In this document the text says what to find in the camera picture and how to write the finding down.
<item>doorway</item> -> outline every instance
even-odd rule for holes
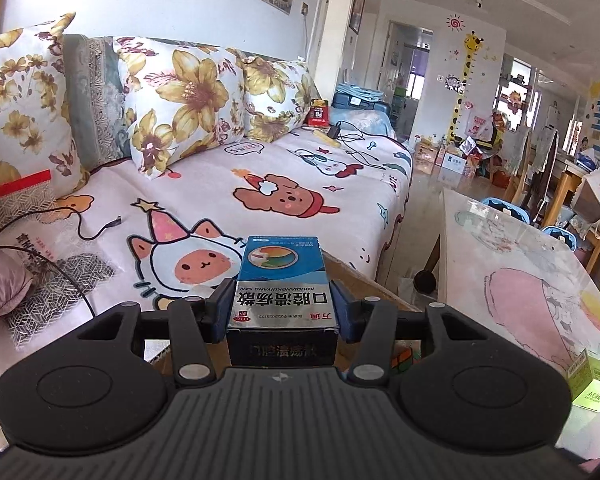
[[[399,142],[411,135],[422,96],[433,31],[391,22],[378,78],[378,90],[391,105],[391,124]]]

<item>green medicine box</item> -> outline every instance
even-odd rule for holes
[[[583,350],[567,370],[571,401],[594,412],[600,412],[600,360]]]

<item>cartoon print blanket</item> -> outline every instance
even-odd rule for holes
[[[85,235],[122,217],[92,242],[116,269],[88,294],[96,311],[129,300],[149,310],[209,296],[236,276],[250,235],[317,236],[324,250],[373,279],[410,182],[411,156],[394,140],[344,132],[334,148],[298,129],[272,144],[243,140],[198,153],[156,180],[127,160],[102,168],[62,204],[83,211]],[[63,230],[73,218],[43,220]],[[49,225],[40,232],[35,225],[27,222],[27,239],[49,244]],[[16,224],[0,241],[18,243],[22,230]],[[77,303],[19,349],[0,322],[0,374],[89,317]]]

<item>white box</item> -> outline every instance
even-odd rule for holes
[[[464,165],[466,160],[459,156],[451,155],[451,153],[445,153],[445,158],[442,161],[442,167],[448,170],[455,171],[456,173],[462,173],[464,171]]]

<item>black ribbed surface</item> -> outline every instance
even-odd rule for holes
[[[216,384],[179,392],[161,420],[127,446],[81,458],[17,448],[0,457],[0,480],[339,478],[571,480],[584,474],[548,448],[482,457],[440,447],[412,430],[387,394],[345,384],[335,368],[228,368]]]

